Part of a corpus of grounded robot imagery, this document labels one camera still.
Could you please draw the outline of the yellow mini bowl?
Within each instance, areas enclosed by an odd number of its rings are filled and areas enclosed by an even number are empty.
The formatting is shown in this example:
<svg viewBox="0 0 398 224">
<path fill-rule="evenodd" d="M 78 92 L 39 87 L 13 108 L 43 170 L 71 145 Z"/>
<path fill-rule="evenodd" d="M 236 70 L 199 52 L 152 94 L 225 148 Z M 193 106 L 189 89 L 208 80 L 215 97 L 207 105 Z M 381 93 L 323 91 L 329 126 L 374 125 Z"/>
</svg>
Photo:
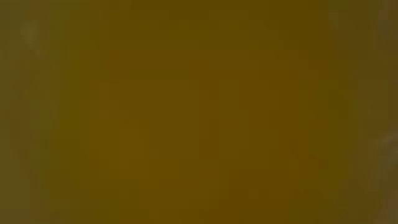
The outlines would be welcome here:
<svg viewBox="0 0 398 224">
<path fill-rule="evenodd" d="M 0 0 L 0 224 L 398 224 L 398 0 Z"/>
</svg>

